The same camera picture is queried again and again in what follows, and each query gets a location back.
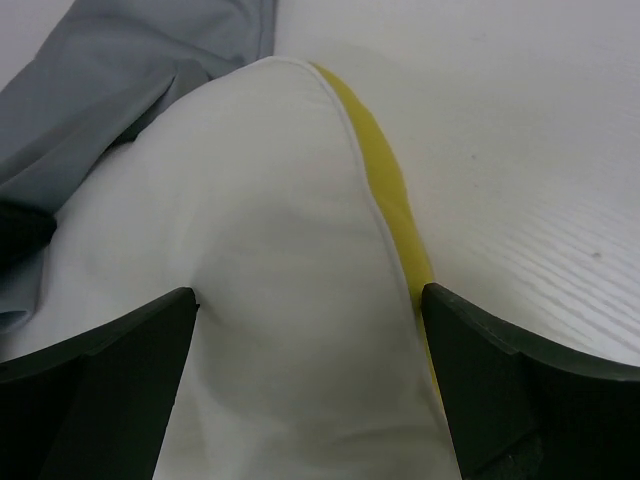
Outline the grey pillowcase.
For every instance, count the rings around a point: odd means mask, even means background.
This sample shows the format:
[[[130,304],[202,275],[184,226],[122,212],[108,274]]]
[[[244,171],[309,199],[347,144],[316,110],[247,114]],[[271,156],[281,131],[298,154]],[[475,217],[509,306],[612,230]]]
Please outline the grey pillowcase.
[[[50,243],[1,267],[1,331],[67,335],[151,259],[160,210],[124,152],[172,104],[272,55],[273,1],[76,1],[1,92],[1,202],[49,213]]]

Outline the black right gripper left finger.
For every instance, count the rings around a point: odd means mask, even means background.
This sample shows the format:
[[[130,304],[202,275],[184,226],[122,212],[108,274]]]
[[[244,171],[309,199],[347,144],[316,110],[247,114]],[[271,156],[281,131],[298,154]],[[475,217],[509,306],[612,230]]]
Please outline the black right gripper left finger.
[[[152,478],[197,311],[178,288],[2,363],[2,478]]]

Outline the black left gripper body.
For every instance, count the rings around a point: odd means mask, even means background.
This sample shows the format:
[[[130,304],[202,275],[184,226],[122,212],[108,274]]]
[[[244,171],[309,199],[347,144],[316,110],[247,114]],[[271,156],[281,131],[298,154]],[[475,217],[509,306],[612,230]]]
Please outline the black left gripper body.
[[[10,268],[46,247],[56,219],[44,211],[1,202],[1,267]]]

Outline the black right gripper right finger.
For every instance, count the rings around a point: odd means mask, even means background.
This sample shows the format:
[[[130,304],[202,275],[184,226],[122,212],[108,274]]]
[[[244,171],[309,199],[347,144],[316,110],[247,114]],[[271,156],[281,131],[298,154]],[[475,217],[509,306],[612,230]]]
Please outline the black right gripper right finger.
[[[636,479],[639,369],[426,285],[421,310],[464,479]]]

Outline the white pillow yellow edge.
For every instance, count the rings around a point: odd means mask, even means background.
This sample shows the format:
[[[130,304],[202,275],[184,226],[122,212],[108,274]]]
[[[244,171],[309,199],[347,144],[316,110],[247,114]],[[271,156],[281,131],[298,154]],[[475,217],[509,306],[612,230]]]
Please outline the white pillow yellow edge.
[[[271,57],[102,160],[58,214],[19,357],[181,286],[200,309],[159,479],[455,479],[401,171],[331,72]]]

